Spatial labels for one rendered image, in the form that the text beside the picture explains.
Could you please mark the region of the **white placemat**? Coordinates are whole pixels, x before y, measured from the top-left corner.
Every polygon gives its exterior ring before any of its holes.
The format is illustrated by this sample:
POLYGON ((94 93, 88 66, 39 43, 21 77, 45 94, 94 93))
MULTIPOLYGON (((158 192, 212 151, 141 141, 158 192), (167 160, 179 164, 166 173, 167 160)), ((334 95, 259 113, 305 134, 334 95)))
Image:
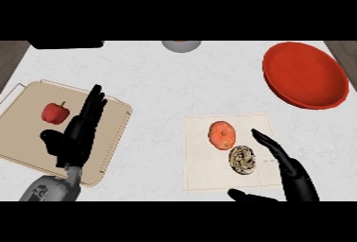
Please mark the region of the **white placemat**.
POLYGON ((256 141, 251 130, 274 137, 266 113, 188 116, 185 132, 185 191, 219 192, 229 188, 279 188, 281 172, 278 161, 269 149, 256 141), (210 142, 210 126, 216 121, 228 122, 237 132, 234 147, 248 146, 256 155, 256 169, 251 174, 240 174, 229 164, 231 149, 219 150, 210 142))

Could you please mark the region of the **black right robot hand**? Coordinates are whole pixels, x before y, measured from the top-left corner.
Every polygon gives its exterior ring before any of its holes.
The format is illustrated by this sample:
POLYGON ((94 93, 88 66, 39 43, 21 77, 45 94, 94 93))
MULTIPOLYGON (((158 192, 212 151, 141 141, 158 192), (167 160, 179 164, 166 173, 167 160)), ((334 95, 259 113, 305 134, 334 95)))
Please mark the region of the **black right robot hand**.
POLYGON ((256 129, 251 130, 257 142, 269 149, 281 170, 284 192, 288 202, 319 201, 313 180, 302 162, 294 159, 278 142, 256 129))

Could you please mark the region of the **brown swirl cupcake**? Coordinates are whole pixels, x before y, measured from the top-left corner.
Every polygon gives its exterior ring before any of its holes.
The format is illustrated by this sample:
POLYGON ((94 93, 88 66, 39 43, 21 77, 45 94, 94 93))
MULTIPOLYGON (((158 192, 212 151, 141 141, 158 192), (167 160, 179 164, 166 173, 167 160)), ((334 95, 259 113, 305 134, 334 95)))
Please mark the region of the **brown swirl cupcake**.
POLYGON ((256 154, 248 146, 234 147, 229 153, 232 169, 243 175, 250 175, 256 170, 256 154))

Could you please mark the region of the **red bell pepper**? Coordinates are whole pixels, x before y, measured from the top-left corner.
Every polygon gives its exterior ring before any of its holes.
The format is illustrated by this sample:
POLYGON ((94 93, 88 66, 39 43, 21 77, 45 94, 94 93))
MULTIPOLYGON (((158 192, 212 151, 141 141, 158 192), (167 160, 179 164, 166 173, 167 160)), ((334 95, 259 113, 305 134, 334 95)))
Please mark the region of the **red bell pepper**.
POLYGON ((51 103, 46 105, 42 111, 42 120, 54 125, 61 125, 70 116, 70 109, 64 106, 64 103, 58 105, 51 103))

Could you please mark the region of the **black flat appliance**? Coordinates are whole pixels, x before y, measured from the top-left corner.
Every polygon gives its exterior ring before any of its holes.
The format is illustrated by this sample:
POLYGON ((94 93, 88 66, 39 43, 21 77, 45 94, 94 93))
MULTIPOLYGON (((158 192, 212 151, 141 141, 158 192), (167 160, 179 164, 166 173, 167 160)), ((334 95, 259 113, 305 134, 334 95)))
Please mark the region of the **black flat appliance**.
POLYGON ((30 41, 36 49, 101 48, 104 41, 30 41))

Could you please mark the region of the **beige tray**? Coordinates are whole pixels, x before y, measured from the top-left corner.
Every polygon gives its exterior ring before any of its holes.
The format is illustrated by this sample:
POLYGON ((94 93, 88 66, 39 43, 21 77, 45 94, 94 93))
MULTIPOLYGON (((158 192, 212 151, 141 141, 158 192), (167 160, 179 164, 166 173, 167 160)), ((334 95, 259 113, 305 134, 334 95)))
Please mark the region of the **beige tray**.
MULTIPOLYGON (((39 136, 45 130, 64 132, 73 116, 82 111, 89 93, 48 80, 35 81, 24 87, 0 114, 2 159, 46 174, 67 177, 64 169, 57 167, 57 157, 48 153, 39 136), (54 125, 42 120, 42 111, 48 104, 63 104, 63 102, 70 109, 70 116, 61 125, 54 125)), ((83 167, 82 184, 88 187, 102 181, 133 113, 129 104, 111 96, 107 96, 107 99, 108 104, 97 128, 89 161, 83 167)))

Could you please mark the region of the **orange round fruit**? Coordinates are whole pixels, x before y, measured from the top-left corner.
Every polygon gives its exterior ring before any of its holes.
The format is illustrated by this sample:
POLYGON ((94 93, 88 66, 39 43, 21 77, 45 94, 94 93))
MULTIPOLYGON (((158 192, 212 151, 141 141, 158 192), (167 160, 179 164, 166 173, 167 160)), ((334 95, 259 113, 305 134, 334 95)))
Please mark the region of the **orange round fruit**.
POLYGON ((216 121, 209 131, 210 143, 219 150, 228 150, 237 143, 237 130, 226 121, 216 121))

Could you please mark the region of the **red bowl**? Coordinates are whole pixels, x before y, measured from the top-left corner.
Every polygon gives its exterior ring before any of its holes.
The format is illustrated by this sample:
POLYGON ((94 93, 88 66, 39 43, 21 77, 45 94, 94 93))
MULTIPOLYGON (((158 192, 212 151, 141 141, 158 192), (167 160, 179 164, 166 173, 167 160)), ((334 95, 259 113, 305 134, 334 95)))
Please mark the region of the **red bowl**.
POLYGON ((349 78, 335 59, 306 43, 278 43, 263 58, 268 86, 302 109, 337 108, 349 95, 349 78))

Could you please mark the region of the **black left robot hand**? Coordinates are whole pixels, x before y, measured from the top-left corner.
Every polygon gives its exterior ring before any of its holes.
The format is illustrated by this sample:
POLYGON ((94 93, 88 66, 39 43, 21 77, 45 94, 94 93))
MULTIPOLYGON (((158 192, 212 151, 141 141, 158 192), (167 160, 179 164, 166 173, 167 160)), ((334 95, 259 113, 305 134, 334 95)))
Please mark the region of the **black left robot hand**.
POLYGON ((102 86, 97 84, 91 90, 83 109, 67 125, 66 131, 45 130, 40 139, 48 153, 58 158, 57 167, 83 167, 89 158, 95 133, 108 103, 102 86))

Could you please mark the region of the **grey round object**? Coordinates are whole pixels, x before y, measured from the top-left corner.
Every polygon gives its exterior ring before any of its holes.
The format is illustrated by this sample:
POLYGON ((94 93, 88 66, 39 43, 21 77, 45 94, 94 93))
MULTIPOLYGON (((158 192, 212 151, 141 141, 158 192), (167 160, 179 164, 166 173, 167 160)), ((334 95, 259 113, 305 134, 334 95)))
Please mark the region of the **grey round object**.
POLYGON ((201 41, 163 41, 164 47, 176 53, 192 52, 201 45, 201 41))

